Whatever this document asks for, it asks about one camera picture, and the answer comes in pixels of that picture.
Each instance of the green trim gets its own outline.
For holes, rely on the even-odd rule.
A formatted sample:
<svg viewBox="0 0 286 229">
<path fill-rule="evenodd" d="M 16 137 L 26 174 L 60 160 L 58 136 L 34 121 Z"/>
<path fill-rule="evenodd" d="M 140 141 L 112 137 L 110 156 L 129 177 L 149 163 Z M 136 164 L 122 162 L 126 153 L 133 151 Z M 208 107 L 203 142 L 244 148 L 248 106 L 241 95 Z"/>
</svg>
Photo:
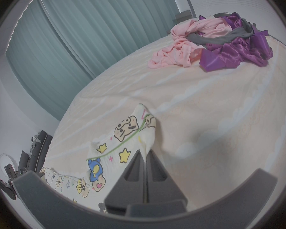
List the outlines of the green trim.
<svg viewBox="0 0 286 229">
<path fill-rule="evenodd" d="M 93 158 L 88 158 L 88 159 L 86 159 L 86 160 L 89 160 L 89 159 L 95 160 L 95 159 L 97 159 L 97 158 L 104 157 L 104 156 L 106 156 L 106 155 L 112 153 L 112 152 L 113 152 L 114 150 L 116 150 L 117 148 L 121 147 L 121 145 L 123 145 L 124 143 L 126 143 L 126 142 L 127 142 L 128 140 L 130 140 L 134 135 L 136 135 L 139 131 L 141 131 L 141 130 L 143 129 L 143 126 L 144 126 L 144 124 L 145 124 L 145 119 L 146 119 L 146 117 L 149 116 L 149 115 L 150 115 L 150 114 L 145 115 L 144 120 L 143 120 L 143 122 L 142 122 L 140 128 L 139 128 L 138 130 L 136 130 L 136 131 L 134 132 L 134 134 L 132 134 L 132 135 L 131 135 L 128 139 L 126 139 L 125 141 L 122 141 L 122 142 L 121 142 L 118 146 L 116 146 L 113 150 L 109 151 L 108 153 L 106 153 L 106 154 L 104 154 L 104 155 L 101 155 L 101 156 L 98 156 L 98 157 L 93 157 Z"/>
</svg>

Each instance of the pink cloth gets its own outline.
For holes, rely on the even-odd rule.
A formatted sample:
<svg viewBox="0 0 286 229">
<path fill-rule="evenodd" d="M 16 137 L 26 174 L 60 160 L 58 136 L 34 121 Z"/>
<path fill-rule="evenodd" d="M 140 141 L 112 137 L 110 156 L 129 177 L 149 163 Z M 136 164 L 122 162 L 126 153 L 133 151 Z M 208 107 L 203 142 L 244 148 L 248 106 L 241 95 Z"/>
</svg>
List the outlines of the pink cloth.
<svg viewBox="0 0 286 229">
<path fill-rule="evenodd" d="M 197 46 L 185 37 L 197 31 L 204 33 L 203 37 L 215 38 L 225 36 L 232 31 L 232 28 L 223 18 L 200 21 L 190 20 L 183 24 L 175 25 L 170 31 L 174 43 L 153 53 L 152 59 L 148 61 L 148 67 L 156 69 L 174 64 L 191 67 L 191 63 L 200 58 L 204 47 L 202 45 Z"/>
</svg>

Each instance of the blue cartoon costume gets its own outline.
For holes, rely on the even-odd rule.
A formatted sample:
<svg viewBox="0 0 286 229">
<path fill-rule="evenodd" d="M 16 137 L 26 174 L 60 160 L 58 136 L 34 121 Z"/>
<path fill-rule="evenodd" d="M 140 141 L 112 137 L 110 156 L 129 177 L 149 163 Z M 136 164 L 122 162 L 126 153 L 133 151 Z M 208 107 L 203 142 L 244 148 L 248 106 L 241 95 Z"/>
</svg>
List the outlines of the blue cartoon costume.
<svg viewBox="0 0 286 229">
<path fill-rule="evenodd" d="M 88 160 L 88 166 L 91 170 L 90 173 L 90 182 L 92 182 L 92 187 L 96 192 L 100 191 L 106 183 L 105 178 L 103 177 L 103 167 L 101 165 L 101 159 L 97 158 L 96 160 Z"/>
</svg>

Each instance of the mattress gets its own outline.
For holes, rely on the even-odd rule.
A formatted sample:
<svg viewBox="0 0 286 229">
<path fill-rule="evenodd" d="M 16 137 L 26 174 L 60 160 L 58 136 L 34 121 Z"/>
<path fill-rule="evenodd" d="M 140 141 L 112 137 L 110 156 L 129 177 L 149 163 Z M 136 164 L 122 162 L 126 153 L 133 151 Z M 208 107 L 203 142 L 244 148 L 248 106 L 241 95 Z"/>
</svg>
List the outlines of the mattress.
<svg viewBox="0 0 286 229">
<path fill-rule="evenodd" d="M 241 63 L 208 73 L 198 62 L 148 68 L 171 36 L 135 51 L 76 95 L 44 166 L 81 178 L 75 171 L 89 169 L 89 143 L 142 103 L 156 118 L 152 149 L 188 198 L 189 211 L 225 196 L 257 168 L 278 177 L 275 198 L 286 183 L 286 47 L 267 40 L 274 56 L 266 67 Z"/>
</svg>

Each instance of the curtain fold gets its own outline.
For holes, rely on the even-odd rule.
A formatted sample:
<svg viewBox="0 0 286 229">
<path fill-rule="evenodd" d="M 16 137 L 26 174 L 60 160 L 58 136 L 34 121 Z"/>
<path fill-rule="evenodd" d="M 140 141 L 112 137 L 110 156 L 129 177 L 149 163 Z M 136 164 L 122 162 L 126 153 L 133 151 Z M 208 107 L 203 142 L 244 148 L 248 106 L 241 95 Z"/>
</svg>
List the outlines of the curtain fold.
<svg viewBox="0 0 286 229">
<path fill-rule="evenodd" d="M 167 36 L 178 12 L 174 0 L 33 0 L 7 58 L 27 92 L 61 120 L 93 78 Z"/>
</svg>

